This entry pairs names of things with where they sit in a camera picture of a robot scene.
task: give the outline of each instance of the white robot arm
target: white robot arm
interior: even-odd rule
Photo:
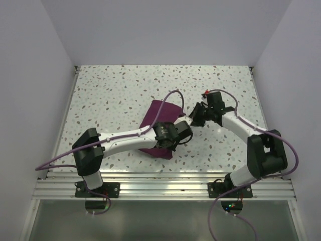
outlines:
[[[281,140],[270,135],[262,134],[240,121],[233,107],[225,107],[220,92],[203,94],[205,102],[197,103],[190,118],[191,126],[203,127],[205,121],[214,121],[220,126],[235,133],[247,144],[246,165],[226,175],[224,188],[220,192],[247,184],[257,178],[262,178],[287,167],[287,159]],[[280,136],[277,130],[269,131]]]
[[[103,158],[133,149],[166,148],[175,151],[181,140],[192,138],[191,122],[192,119],[183,116],[174,123],[155,123],[153,127],[127,132],[97,133],[96,128],[88,129],[75,142],[73,149],[102,140],[106,142],[74,153],[78,175],[85,179],[89,189],[99,188],[103,184],[99,171]]]

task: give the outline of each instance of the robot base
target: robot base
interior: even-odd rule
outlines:
[[[75,186],[76,186],[75,197],[85,197],[85,198],[100,197],[100,196],[96,196],[95,194],[89,193],[86,190],[86,187],[83,181],[76,182]],[[120,191],[119,182],[104,182],[101,187],[93,190],[93,192],[107,195],[109,198],[118,198],[119,191]]]
[[[209,182],[207,184],[207,190],[209,192],[209,198],[216,198],[220,194],[228,191],[228,190],[225,190],[225,186],[223,182]],[[239,198],[240,196],[242,196],[243,198],[253,197],[251,185],[248,185],[242,189],[239,189],[230,194],[227,194],[224,196],[224,198]]]

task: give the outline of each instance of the speckled table surface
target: speckled table surface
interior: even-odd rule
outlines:
[[[63,129],[58,154],[88,128],[98,132],[123,132],[139,127],[153,99],[163,99],[170,90],[179,89],[189,115],[201,93],[221,88],[239,101],[239,113],[266,127],[248,66],[179,65],[97,65],[81,66],[70,109]],[[223,94],[226,106],[233,100]],[[178,94],[168,102],[181,105]],[[171,160],[153,158],[138,150],[118,153],[103,159],[101,169],[108,172],[231,172],[245,164],[246,145],[231,131],[214,122],[193,128],[194,137],[178,146]],[[73,157],[57,160],[74,164]],[[56,168],[53,171],[75,171]]]

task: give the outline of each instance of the purple cable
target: purple cable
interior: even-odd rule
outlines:
[[[181,96],[181,98],[182,98],[182,113],[183,113],[183,110],[184,110],[184,97],[183,97],[182,93],[181,93],[179,90],[172,90],[171,92],[169,92],[169,93],[165,96],[164,100],[162,101],[162,103],[161,103],[161,105],[160,105],[160,107],[159,107],[159,109],[158,109],[157,115],[156,115],[153,123],[149,126],[149,128],[148,128],[147,130],[141,132],[141,133],[140,133],[141,135],[146,134],[147,132],[150,131],[150,129],[152,129],[152,127],[155,125],[155,123],[156,123],[156,121],[157,121],[157,119],[158,119],[158,117],[159,117],[159,114],[161,113],[161,110],[162,110],[162,108],[163,108],[163,106],[164,106],[167,98],[168,98],[171,94],[173,94],[173,93],[175,93],[175,92],[177,92],[178,94],[180,94],[180,96]],[[110,137],[109,139],[112,141],[112,140],[116,140],[116,139],[120,139],[120,138],[136,137],[136,136],[138,136],[138,135],[139,135],[139,133],[127,134],[127,135],[122,135],[122,136]],[[41,164],[40,166],[38,166],[37,168],[35,168],[35,170],[36,170],[36,171],[40,171],[40,170],[45,170],[45,169],[50,169],[50,168],[55,168],[55,167],[76,167],[76,166],[74,166],[74,165],[57,165],[57,166],[47,166],[47,165],[49,165],[50,163],[52,163],[52,162],[54,162],[54,161],[56,161],[56,160],[58,160],[58,159],[60,159],[60,158],[62,158],[62,157],[68,156],[68,155],[71,154],[71,153],[80,151],[80,150],[85,149],[85,148],[97,146],[97,145],[100,145],[100,144],[105,143],[105,142],[107,142],[107,140],[101,140],[101,141],[94,142],[94,143],[90,143],[90,144],[87,144],[87,145],[84,145],[84,146],[81,146],[81,147],[77,147],[77,148],[75,148],[75,149],[71,149],[70,151],[67,151],[67,152],[65,152],[65,153],[63,153],[63,154],[60,154],[60,155],[52,158],[51,160],[47,161],[46,163]]]
[[[226,93],[226,94],[228,94],[230,97],[232,97],[232,98],[235,100],[236,105],[235,105],[235,108],[234,108],[234,113],[235,113],[235,116],[236,116],[242,123],[246,124],[247,126],[249,126],[249,127],[252,128],[252,129],[256,129],[256,130],[257,130],[258,132],[260,132],[260,133],[264,133],[264,134],[270,135],[270,136],[272,136],[272,137],[275,137],[275,138],[283,141],[283,142],[286,143],[286,144],[290,147],[290,149],[293,151],[293,154],[294,154],[294,156],[295,156],[295,165],[294,165],[294,167],[293,167],[290,171],[288,171],[288,172],[286,172],[286,173],[283,173],[283,174],[268,175],[268,176],[265,176],[264,178],[268,178],[268,177],[280,177],[280,176],[282,177],[283,175],[289,175],[289,174],[293,173],[293,172],[297,169],[297,167],[298,167],[298,165],[299,165],[299,157],[298,157],[298,154],[297,154],[296,150],[294,149],[294,147],[293,147],[286,139],[284,139],[284,138],[282,138],[282,137],[280,137],[280,136],[278,136],[278,135],[276,135],[276,134],[270,133],[270,132],[268,132],[268,131],[264,131],[264,130],[262,130],[262,129],[256,128],[254,125],[248,123],[245,119],[243,119],[242,117],[238,116],[238,114],[237,114],[238,101],[237,101],[237,99],[235,98],[235,96],[233,96],[233,95],[230,94],[229,92],[227,92],[227,91],[225,91],[225,90],[222,90],[222,89],[212,89],[212,90],[210,90],[208,93],[215,92],[215,91],[220,91],[220,92]],[[260,179],[256,179],[256,180],[254,180],[254,181],[252,181],[252,182],[243,184],[243,185],[241,185],[241,186],[239,186],[239,187],[235,187],[235,188],[233,188],[233,189],[231,189],[231,190],[229,190],[229,191],[227,191],[227,192],[225,192],[225,193],[222,193],[222,194],[219,195],[217,198],[215,198],[215,200],[213,201],[213,203],[212,203],[212,205],[211,205],[211,207],[210,207],[210,210],[209,210],[209,213],[208,213],[208,216],[207,216],[208,228],[209,228],[209,231],[210,231],[210,233],[211,233],[211,235],[212,235],[212,238],[213,238],[215,241],[217,241],[217,238],[216,238],[216,236],[214,235],[214,233],[213,233],[213,231],[212,231],[212,228],[211,228],[211,213],[212,213],[212,210],[213,210],[215,204],[217,203],[217,201],[218,201],[221,197],[224,197],[225,195],[227,195],[227,194],[229,194],[229,193],[231,193],[231,192],[234,192],[234,191],[236,191],[236,190],[239,190],[239,189],[241,189],[241,188],[243,188],[243,187],[245,187],[245,186],[247,186],[247,185],[251,185],[251,184],[253,184],[253,183],[256,183],[256,182],[259,181],[259,180],[260,180]],[[255,230],[254,226],[253,226],[247,219],[245,219],[245,218],[243,218],[243,217],[241,217],[241,216],[239,216],[239,215],[236,215],[236,217],[238,217],[239,219],[241,219],[241,220],[243,220],[244,222],[246,222],[246,223],[253,229],[254,235],[255,235],[255,240],[258,241],[257,231]]]

